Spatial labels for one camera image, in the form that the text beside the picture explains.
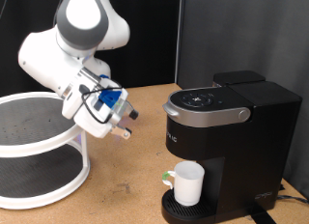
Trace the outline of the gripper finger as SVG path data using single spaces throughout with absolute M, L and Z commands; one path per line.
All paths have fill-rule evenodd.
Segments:
M 139 112 L 133 108 L 129 101 L 126 101 L 126 112 L 132 120 L 136 120 L 139 116 Z
M 131 136 L 131 131 L 128 128 L 123 127 L 123 126 L 112 126 L 110 132 L 124 139 L 128 139 Z

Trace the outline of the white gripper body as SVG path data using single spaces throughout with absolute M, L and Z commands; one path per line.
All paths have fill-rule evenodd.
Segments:
M 122 119 L 128 92 L 108 78 L 99 82 L 75 79 L 63 103 L 62 114 L 97 138 L 103 138 Z

